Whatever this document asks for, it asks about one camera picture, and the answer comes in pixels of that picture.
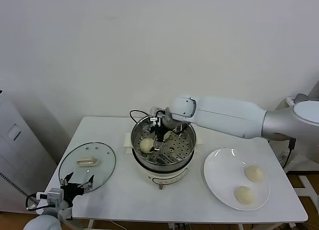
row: table leg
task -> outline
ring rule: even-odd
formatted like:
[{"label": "table leg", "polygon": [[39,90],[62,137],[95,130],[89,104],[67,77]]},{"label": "table leg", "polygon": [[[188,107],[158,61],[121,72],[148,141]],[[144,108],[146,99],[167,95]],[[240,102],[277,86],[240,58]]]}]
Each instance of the table leg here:
[{"label": "table leg", "polygon": [[88,224],[88,229],[91,229],[94,224],[94,219],[90,219],[89,224]]},{"label": "table leg", "polygon": [[258,224],[251,230],[273,230],[279,227],[283,223],[275,223],[275,224]]},{"label": "table leg", "polygon": [[304,188],[294,188],[296,194],[299,197],[310,197],[312,203],[318,211],[318,195],[315,192],[313,186],[311,185],[306,176],[298,175],[298,177],[301,183],[303,184]]}]

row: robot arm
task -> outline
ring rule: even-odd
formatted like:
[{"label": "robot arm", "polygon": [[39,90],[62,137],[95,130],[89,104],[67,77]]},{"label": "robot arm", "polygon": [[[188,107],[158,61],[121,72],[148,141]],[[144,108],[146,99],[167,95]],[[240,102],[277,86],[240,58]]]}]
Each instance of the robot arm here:
[{"label": "robot arm", "polygon": [[290,108],[265,111],[249,102],[182,96],[173,101],[169,111],[174,120],[241,138],[319,142],[319,102],[300,102]]}]

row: cable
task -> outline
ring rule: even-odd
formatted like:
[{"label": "cable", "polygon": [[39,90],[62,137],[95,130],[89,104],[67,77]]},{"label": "cable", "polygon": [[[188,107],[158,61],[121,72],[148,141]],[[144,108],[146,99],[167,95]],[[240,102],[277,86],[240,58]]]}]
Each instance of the cable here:
[{"label": "cable", "polygon": [[55,207],[55,205],[49,204],[49,205],[41,206],[41,207],[38,207],[38,208],[27,209],[27,210],[31,212],[31,211],[36,211],[36,210],[39,210],[39,209],[54,208],[54,207]]},{"label": "cable", "polygon": [[163,115],[165,114],[165,111],[158,110],[158,111],[155,113],[155,117],[158,117],[158,114],[159,114],[160,112],[162,112]]},{"label": "cable", "polygon": [[115,224],[115,225],[117,225],[117,226],[119,226],[120,228],[123,228],[123,229],[125,229],[125,230],[128,230],[126,227],[124,227],[124,226],[122,226],[122,225],[120,225],[120,224],[117,224],[116,222],[114,222],[114,221],[110,221],[111,223],[113,223],[113,224]]},{"label": "cable", "polygon": [[29,206],[28,206],[28,201],[29,201],[30,198],[36,198],[36,194],[30,194],[30,195],[28,195],[28,196],[26,197],[26,199],[25,199],[25,208],[26,208],[26,209],[29,208]]},{"label": "cable", "polygon": [[50,208],[50,207],[55,207],[55,205],[51,204],[51,205],[45,205],[45,206],[41,206],[41,207],[38,207],[38,208],[32,208],[30,209],[29,206],[28,206],[28,200],[30,198],[36,198],[36,194],[30,194],[26,197],[26,200],[25,200],[25,208],[28,210],[28,211],[36,211],[36,210],[39,210],[39,209],[45,209],[45,208]]},{"label": "cable", "polygon": [[289,140],[289,145],[288,145],[289,154],[288,154],[288,157],[287,157],[287,159],[286,159],[286,162],[285,162],[283,168],[285,168],[285,166],[287,165],[288,160],[289,160],[289,157],[290,157],[290,154],[291,154],[291,152],[295,149],[295,145],[296,145],[296,139],[295,139],[295,138],[290,138],[290,140]]},{"label": "cable", "polygon": [[146,112],[144,112],[144,111],[140,111],[140,110],[131,110],[131,111],[130,111],[130,117],[131,117],[131,119],[132,119],[135,123],[137,123],[137,121],[133,118],[133,116],[132,116],[132,112],[141,112],[141,113],[143,113],[143,114],[149,115],[149,114],[147,114],[147,113],[146,113]]},{"label": "cable", "polygon": [[302,224],[306,224],[306,225],[309,225],[309,226],[313,226],[314,228],[319,229],[319,227],[317,227],[317,226],[314,225],[314,224],[309,224],[309,223],[302,223]]}]

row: wooden floor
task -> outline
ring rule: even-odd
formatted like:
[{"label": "wooden floor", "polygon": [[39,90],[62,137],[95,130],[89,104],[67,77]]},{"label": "wooden floor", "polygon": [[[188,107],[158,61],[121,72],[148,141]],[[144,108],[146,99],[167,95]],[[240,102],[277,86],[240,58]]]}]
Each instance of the wooden floor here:
[{"label": "wooden floor", "polygon": [[[309,181],[314,187],[317,194],[319,194],[319,175],[307,175]],[[295,188],[302,188],[302,184],[298,179],[297,175],[288,175],[288,178]],[[300,198],[306,212],[308,213],[309,219],[306,223],[317,226],[313,227],[310,225],[304,224],[295,230],[319,230],[319,216],[318,213],[313,206],[310,198],[301,197]],[[29,215],[29,214],[14,214],[14,213],[0,213],[0,230],[22,230],[23,227],[29,222],[31,219],[37,217],[37,215]],[[137,222],[117,222],[128,230],[168,230],[168,224],[158,224],[158,223],[137,223]],[[88,220],[78,220],[78,223],[82,226],[87,226]],[[113,229],[113,230],[121,230],[119,226],[109,222],[109,221],[95,221],[93,226],[98,229]],[[212,224],[214,230],[238,230],[237,225],[221,225],[221,224]],[[250,230],[252,228],[252,224],[244,225],[245,230]],[[209,224],[191,224],[186,225],[187,230],[211,230],[211,226]],[[277,230],[288,230],[289,226],[287,224],[281,225],[280,229]],[[69,230],[67,226],[63,226],[63,230]]]}]

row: pot lid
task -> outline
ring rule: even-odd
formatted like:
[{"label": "pot lid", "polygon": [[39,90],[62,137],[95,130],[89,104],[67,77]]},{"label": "pot lid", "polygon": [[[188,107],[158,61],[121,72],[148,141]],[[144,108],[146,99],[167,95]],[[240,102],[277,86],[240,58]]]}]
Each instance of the pot lid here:
[{"label": "pot lid", "polygon": [[59,179],[73,173],[70,183],[84,184],[94,175],[91,192],[111,177],[115,168],[115,154],[106,144],[91,142],[72,150],[62,161],[59,168]]}]

